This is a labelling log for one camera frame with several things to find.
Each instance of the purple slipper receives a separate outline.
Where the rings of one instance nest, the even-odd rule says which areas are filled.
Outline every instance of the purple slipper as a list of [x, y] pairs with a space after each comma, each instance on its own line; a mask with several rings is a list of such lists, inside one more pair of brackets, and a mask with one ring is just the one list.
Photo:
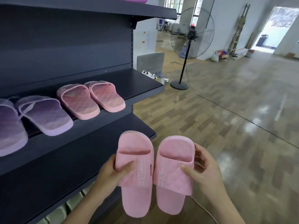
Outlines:
[[56, 136], [69, 130], [73, 120], [62, 109], [59, 100], [46, 96], [29, 96], [17, 101], [20, 118], [28, 118], [41, 132]]
[[27, 132], [13, 103], [0, 99], [0, 156], [19, 150], [27, 141]]

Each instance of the ladder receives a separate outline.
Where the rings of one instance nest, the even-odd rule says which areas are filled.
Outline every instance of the ladder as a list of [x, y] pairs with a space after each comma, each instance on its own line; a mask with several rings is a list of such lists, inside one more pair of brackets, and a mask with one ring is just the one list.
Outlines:
[[245, 8], [244, 8], [244, 11], [242, 13], [242, 16], [239, 19], [236, 33], [234, 34], [233, 40], [231, 41], [231, 43], [229, 45], [229, 49], [228, 49], [228, 53], [229, 54], [232, 54], [232, 55], [235, 54], [235, 51], [237, 49], [237, 44], [239, 42], [239, 38], [240, 38], [240, 35], [241, 35], [241, 32], [242, 32], [243, 27], [245, 25], [246, 16], [247, 16], [249, 8], [250, 8], [250, 4], [246, 4]]

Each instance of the wood-look tile floor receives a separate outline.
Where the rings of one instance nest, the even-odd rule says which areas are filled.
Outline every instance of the wood-look tile floor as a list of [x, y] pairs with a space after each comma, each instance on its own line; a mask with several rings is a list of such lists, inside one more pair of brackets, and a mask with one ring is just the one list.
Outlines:
[[[258, 52], [252, 59], [189, 64], [192, 88], [179, 91], [166, 84], [164, 92], [135, 104], [133, 112], [156, 131], [155, 152], [170, 135], [183, 135], [206, 147], [219, 163], [227, 192], [247, 224], [298, 224], [299, 149], [292, 145], [299, 146], [298, 66]], [[179, 70], [166, 76], [177, 79]], [[284, 109], [275, 121], [285, 93]], [[213, 213], [196, 186], [193, 194]], [[98, 223], [214, 222], [190, 197], [180, 214], [163, 213], [154, 188], [144, 218], [126, 215], [118, 200]]]

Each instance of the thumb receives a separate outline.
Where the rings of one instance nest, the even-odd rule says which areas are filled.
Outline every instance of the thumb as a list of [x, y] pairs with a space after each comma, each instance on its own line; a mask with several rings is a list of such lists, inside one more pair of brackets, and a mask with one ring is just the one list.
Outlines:
[[136, 162], [132, 161], [127, 163], [121, 171], [117, 173], [117, 179], [120, 181], [123, 177], [125, 177], [128, 173], [136, 168]]
[[198, 173], [196, 170], [193, 170], [189, 166], [185, 166], [185, 165], [181, 165], [180, 168], [186, 175], [191, 177], [194, 181], [197, 181], [197, 182], [200, 181], [201, 174]]

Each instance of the pink slide sandal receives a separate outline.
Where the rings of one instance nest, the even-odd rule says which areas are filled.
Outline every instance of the pink slide sandal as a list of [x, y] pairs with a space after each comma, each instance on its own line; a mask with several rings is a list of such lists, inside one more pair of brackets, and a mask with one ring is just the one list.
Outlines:
[[90, 97], [89, 90], [81, 84], [69, 84], [57, 90], [57, 96], [78, 119], [87, 120], [96, 117], [100, 108]]
[[125, 101], [116, 92], [115, 86], [110, 82], [92, 81], [86, 85], [92, 98], [108, 112], [119, 112], [126, 107]]
[[20, 118], [28, 118], [45, 135], [56, 136], [69, 130], [73, 120], [59, 100], [46, 96], [28, 96], [16, 102]]
[[137, 131], [123, 132], [118, 141], [115, 169], [136, 161], [136, 170], [125, 176], [119, 186], [125, 212], [140, 218], [147, 214], [152, 198], [154, 148], [150, 139]]
[[0, 156], [11, 154], [28, 141], [28, 134], [13, 103], [0, 99]]
[[195, 146], [183, 136], [170, 136], [159, 145], [154, 171], [157, 204], [171, 215], [180, 213], [185, 196], [192, 194], [192, 179], [180, 168], [181, 164], [194, 168]]

